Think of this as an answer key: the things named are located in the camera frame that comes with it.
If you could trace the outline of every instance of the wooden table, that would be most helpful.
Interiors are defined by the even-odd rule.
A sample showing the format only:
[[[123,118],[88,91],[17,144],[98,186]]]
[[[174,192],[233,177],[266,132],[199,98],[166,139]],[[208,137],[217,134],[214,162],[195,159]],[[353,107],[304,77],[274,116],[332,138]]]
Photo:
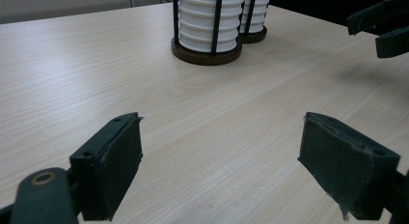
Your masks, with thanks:
[[[343,223],[297,161],[303,116],[358,129],[406,174],[409,54],[377,59],[375,36],[275,7],[265,26],[233,63],[202,67],[171,52],[171,4],[0,25],[1,207],[137,111],[145,156],[114,223]]]

